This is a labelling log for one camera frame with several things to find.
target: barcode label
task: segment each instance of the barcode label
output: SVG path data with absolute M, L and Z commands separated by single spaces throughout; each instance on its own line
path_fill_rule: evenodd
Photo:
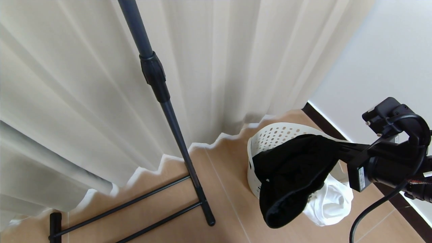
M 363 190 L 366 187 L 365 184 L 365 168 L 362 167 L 359 169 L 359 183 L 360 183 L 360 190 Z

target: clothes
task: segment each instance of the clothes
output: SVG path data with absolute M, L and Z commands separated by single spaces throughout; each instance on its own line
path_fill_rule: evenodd
M 262 183 L 261 213 L 270 228 L 280 228 L 303 212 L 336 165 L 340 147 L 331 139 L 305 134 L 252 158 Z
M 353 199 L 349 183 L 341 183 L 329 174 L 324 186 L 311 195 L 303 213 L 318 226 L 337 224 L 350 213 Z

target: pole connector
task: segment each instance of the pole connector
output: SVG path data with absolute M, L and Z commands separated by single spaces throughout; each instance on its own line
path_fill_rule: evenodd
M 165 103 L 169 101 L 171 97 L 166 86 L 165 72 L 156 53 L 153 52 L 149 58 L 140 55 L 140 61 L 146 82 L 152 87 L 158 102 Z

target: laundry basket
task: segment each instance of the laundry basket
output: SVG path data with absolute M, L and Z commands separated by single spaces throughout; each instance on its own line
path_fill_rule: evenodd
M 296 123 L 278 122 L 265 126 L 248 141 L 248 182 L 252 193 L 257 198 L 260 198 L 261 182 L 255 175 L 254 162 L 252 161 L 252 158 L 262 151 L 277 147 L 278 145 L 303 134 L 321 135 L 335 141 L 347 142 L 345 140 L 331 137 L 315 128 Z M 348 178 L 347 175 L 343 173 L 340 164 L 337 164 L 330 173 L 339 181 L 344 181 Z

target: black metal rack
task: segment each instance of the black metal rack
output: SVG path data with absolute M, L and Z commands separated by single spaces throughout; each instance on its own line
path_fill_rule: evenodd
M 159 222 L 156 222 L 147 228 L 144 228 L 120 241 L 117 243 L 128 242 L 136 237 L 149 232 L 150 230 L 186 213 L 189 210 L 192 210 L 198 206 L 201 206 L 204 212 L 204 216 L 206 218 L 207 224 L 213 226 L 216 223 L 216 220 L 213 216 L 213 213 L 210 209 L 209 203 L 207 202 L 206 196 L 204 194 L 203 188 L 198 180 L 197 173 L 195 172 L 194 166 L 192 164 L 192 160 L 189 156 L 189 153 L 186 148 L 186 144 L 183 139 L 183 135 L 181 134 L 180 126 L 178 125 L 177 118 L 174 113 L 174 109 L 172 107 L 170 101 L 170 95 L 168 92 L 168 88 L 166 86 L 165 73 L 162 67 L 161 62 L 159 61 L 156 53 L 152 50 L 149 39 L 147 37 L 146 30 L 143 25 L 143 20 L 141 18 L 140 12 L 138 10 L 138 6 L 135 0 L 118 0 L 120 4 L 123 15 L 126 19 L 127 25 L 129 26 L 129 30 L 132 33 L 135 44 L 137 45 L 138 51 L 140 53 L 140 61 L 141 61 L 141 69 L 143 71 L 144 77 L 147 83 L 152 87 L 153 92 L 156 96 L 156 99 L 160 103 L 162 110 L 165 114 L 165 117 L 168 121 L 169 127 L 174 135 L 174 138 L 177 142 L 178 148 L 183 156 L 184 163 L 186 165 L 187 171 L 189 174 L 180 179 L 177 179 L 171 183 L 168 183 L 158 189 L 155 189 L 149 193 L 146 193 L 138 198 L 135 198 L 127 203 L 124 203 L 118 207 L 115 207 L 111 210 L 108 210 L 100 215 L 97 215 L 93 218 L 90 218 L 84 222 L 76 224 L 72 227 L 62 230 L 61 229 L 61 213 L 55 212 L 50 215 L 50 236 L 48 237 L 50 243 L 61 243 L 61 236 L 69 233 L 73 230 L 76 230 L 80 227 L 83 227 L 89 223 L 92 223 L 96 220 L 99 220 L 103 217 L 106 217 L 112 213 L 115 213 L 125 207 L 128 207 L 136 202 L 139 202 L 153 194 L 156 194 L 168 187 L 171 187 L 177 183 L 180 183 L 184 180 L 191 179 L 195 188 L 195 192 L 198 196 L 198 202 L 174 213 Z

